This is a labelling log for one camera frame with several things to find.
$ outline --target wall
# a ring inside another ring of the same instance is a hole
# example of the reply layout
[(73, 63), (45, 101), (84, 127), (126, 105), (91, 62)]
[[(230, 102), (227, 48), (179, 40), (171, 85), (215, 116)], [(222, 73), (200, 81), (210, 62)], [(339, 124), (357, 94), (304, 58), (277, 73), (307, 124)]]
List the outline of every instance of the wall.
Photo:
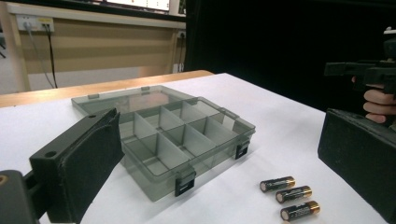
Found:
[[(43, 69), (29, 33), (18, 30), (16, 14), (53, 18), (55, 32), (50, 39), (57, 72), (141, 67), (140, 76), (155, 76), (172, 73), (181, 50), (184, 59), (185, 50), (177, 38), (184, 22), (4, 2), (0, 8), (20, 91), (29, 91), (27, 76)], [(50, 72), (49, 37), (45, 32), (32, 32), (32, 36)]]

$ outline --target finger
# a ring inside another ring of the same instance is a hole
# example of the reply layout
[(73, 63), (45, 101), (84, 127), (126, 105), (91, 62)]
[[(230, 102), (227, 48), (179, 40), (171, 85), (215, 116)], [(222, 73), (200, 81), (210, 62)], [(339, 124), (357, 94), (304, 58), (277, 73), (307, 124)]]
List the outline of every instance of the finger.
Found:
[[(355, 83), (355, 82), (356, 82), (356, 76), (353, 76), (352, 79), (351, 79), (351, 81), (352, 81), (353, 83)], [(382, 85), (382, 84), (367, 84), (366, 86), (374, 87), (374, 88), (379, 88), (379, 89), (384, 89), (384, 85)]]
[(384, 123), (385, 121), (387, 121), (387, 118), (384, 115), (377, 115), (373, 113), (367, 114), (366, 118), (376, 123)]
[(396, 115), (396, 105), (379, 105), (372, 102), (366, 102), (363, 109), (369, 113), (379, 115)]
[(380, 90), (368, 90), (364, 93), (364, 99), (380, 105), (395, 105), (396, 100), (393, 94), (385, 94)]
[(378, 89), (384, 89), (383, 84), (367, 84), (366, 86), (374, 87), (374, 88), (378, 88)]

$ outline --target white tabletop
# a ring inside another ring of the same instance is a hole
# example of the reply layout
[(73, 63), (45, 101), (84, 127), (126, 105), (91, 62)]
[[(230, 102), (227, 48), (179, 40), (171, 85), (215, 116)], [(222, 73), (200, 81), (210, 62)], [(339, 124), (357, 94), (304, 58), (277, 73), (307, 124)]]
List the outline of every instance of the white tabletop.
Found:
[[(386, 221), (318, 158), (325, 113), (228, 74), (162, 84), (203, 96), (254, 124), (248, 154), (200, 175), (195, 187), (152, 202), (118, 164), (88, 209), (87, 223), (284, 223), (283, 207), (316, 201), (320, 212), (292, 223), (380, 224)], [(0, 170), (30, 170), (29, 157), (83, 115), (70, 99), (0, 108)], [(260, 182), (291, 175), (313, 194), (280, 204)], [(47, 216), (40, 223), (50, 223)]]

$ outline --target battery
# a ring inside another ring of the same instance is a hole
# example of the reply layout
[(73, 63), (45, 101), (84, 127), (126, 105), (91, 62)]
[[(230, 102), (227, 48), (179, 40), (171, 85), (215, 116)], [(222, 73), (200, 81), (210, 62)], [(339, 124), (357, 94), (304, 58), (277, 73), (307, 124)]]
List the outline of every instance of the battery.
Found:
[(285, 221), (293, 221), (300, 217), (306, 217), (317, 214), (320, 211), (320, 206), (315, 201), (301, 203), (294, 206), (286, 207), (280, 210), (280, 216)]
[(312, 190), (308, 186), (302, 186), (294, 189), (284, 189), (276, 193), (276, 200), (279, 203), (307, 198), (312, 195)]
[(295, 180), (292, 176), (285, 176), (278, 179), (264, 180), (260, 183), (262, 192), (268, 192), (276, 189), (290, 188), (295, 185)]

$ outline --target gray plastic box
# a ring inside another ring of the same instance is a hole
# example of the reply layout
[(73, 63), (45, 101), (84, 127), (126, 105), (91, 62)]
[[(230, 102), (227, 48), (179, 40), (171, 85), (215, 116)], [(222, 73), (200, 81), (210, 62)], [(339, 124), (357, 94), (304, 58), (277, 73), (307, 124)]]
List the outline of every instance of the gray plastic box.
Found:
[(255, 126), (203, 97), (164, 86), (72, 99), (85, 114), (116, 107), (121, 164), (152, 201), (193, 188), (197, 176), (248, 151)]

